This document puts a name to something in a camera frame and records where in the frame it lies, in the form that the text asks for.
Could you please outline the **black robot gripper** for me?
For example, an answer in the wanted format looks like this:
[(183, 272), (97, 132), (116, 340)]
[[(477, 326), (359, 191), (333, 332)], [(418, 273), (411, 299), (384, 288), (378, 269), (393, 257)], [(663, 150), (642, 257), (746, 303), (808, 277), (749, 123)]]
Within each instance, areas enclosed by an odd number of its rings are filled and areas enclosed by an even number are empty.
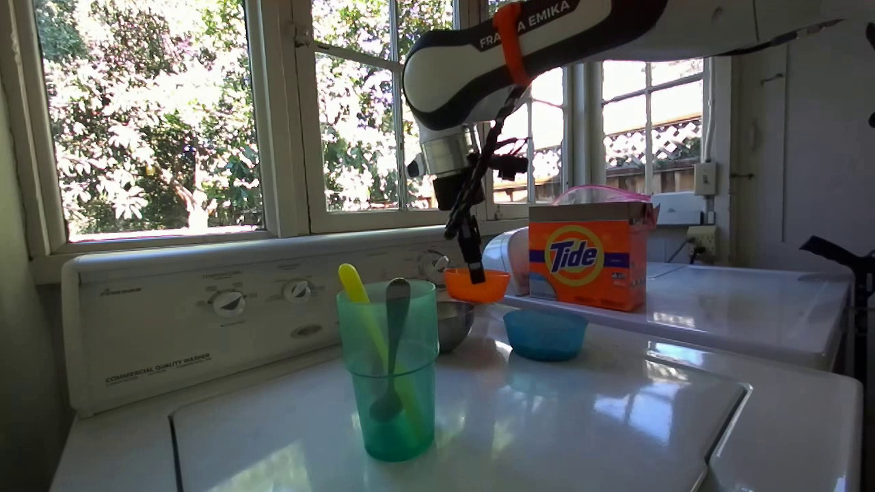
[[(433, 180), (437, 209), (458, 220), (463, 210), (484, 203), (484, 175), (477, 166), (466, 166), (453, 175), (444, 175)], [(469, 265), (469, 277), (474, 285), (484, 283), (482, 265), (482, 236), (479, 225), (470, 214), (466, 214), (458, 225), (458, 243), (463, 248), (463, 259)]]

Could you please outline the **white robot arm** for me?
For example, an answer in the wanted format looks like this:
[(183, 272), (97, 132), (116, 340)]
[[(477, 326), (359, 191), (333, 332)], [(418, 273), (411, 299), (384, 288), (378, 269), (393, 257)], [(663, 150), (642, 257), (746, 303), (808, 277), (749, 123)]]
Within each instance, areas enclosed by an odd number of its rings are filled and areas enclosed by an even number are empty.
[(422, 32), (403, 63), (403, 91), (469, 278), (488, 283), (470, 214), (482, 177), (504, 121), (545, 71), (737, 58), (870, 13), (873, 0), (520, 0), (474, 27)]

